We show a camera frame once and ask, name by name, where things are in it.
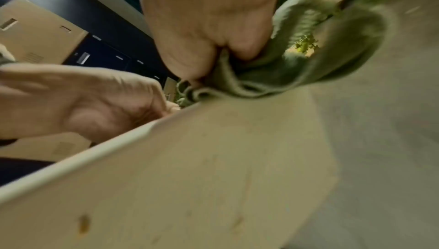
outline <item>green cloth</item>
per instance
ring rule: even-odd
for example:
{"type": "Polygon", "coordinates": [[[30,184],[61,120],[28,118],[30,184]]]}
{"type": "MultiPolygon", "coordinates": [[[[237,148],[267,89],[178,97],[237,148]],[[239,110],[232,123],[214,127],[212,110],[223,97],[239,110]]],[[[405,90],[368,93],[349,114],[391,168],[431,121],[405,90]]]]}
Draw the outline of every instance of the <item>green cloth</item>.
{"type": "Polygon", "coordinates": [[[234,58],[228,49],[219,54],[213,70],[193,88],[187,81],[177,85],[188,106],[210,97],[256,99],[300,85],[333,80],[361,67],[382,44],[387,32],[385,18],[365,6],[340,11],[336,2],[301,0],[280,7],[273,17],[273,34],[251,61],[234,58]],[[312,33],[320,21],[330,18],[328,40],[310,57],[287,51],[301,36],[312,33]]]}

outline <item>concrete floor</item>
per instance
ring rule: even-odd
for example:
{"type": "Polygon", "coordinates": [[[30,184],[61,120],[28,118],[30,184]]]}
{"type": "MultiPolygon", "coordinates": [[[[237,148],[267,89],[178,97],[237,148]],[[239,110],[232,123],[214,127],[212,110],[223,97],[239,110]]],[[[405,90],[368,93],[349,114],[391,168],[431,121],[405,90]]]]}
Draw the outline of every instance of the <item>concrete floor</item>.
{"type": "Polygon", "coordinates": [[[286,248],[439,248],[439,0],[386,5],[385,47],[312,87],[341,182],[286,248]]]}

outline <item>dark blue wall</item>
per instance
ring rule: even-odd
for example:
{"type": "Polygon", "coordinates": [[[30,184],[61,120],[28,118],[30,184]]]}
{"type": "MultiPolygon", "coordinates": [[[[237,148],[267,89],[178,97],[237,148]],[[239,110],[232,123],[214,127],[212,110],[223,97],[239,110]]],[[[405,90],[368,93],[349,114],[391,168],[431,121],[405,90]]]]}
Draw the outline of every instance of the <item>dark blue wall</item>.
{"type": "MultiPolygon", "coordinates": [[[[0,0],[4,4],[9,0],[0,0]]],[[[162,75],[176,79],[163,64],[154,41],[98,0],[29,0],[86,31],[162,75]]]]}

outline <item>hand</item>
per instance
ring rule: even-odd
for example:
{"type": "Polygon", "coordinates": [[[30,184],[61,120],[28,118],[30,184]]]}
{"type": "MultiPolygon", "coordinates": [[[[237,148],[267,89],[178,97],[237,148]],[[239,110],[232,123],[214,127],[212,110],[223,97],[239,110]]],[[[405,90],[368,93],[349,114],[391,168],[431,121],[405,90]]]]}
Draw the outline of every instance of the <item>hand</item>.
{"type": "Polygon", "coordinates": [[[217,49],[254,58],[272,32],[276,0],[142,0],[165,65],[182,79],[199,79],[213,67],[217,49]]]}
{"type": "Polygon", "coordinates": [[[76,132],[96,143],[179,109],[154,79],[55,64],[2,66],[0,105],[0,139],[76,132]]]}

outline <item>human hand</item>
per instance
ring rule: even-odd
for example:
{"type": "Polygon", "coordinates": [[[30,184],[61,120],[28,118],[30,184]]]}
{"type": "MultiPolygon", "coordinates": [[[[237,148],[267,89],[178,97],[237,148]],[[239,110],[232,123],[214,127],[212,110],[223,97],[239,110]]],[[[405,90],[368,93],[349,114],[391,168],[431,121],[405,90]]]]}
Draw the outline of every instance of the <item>human hand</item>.
{"type": "Polygon", "coordinates": [[[252,59],[269,39],[276,0],[142,0],[165,65],[182,79],[212,69],[218,48],[252,59]]]}
{"type": "Polygon", "coordinates": [[[76,132],[96,143],[179,109],[154,79],[55,64],[2,66],[0,102],[0,139],[76,132]]]}

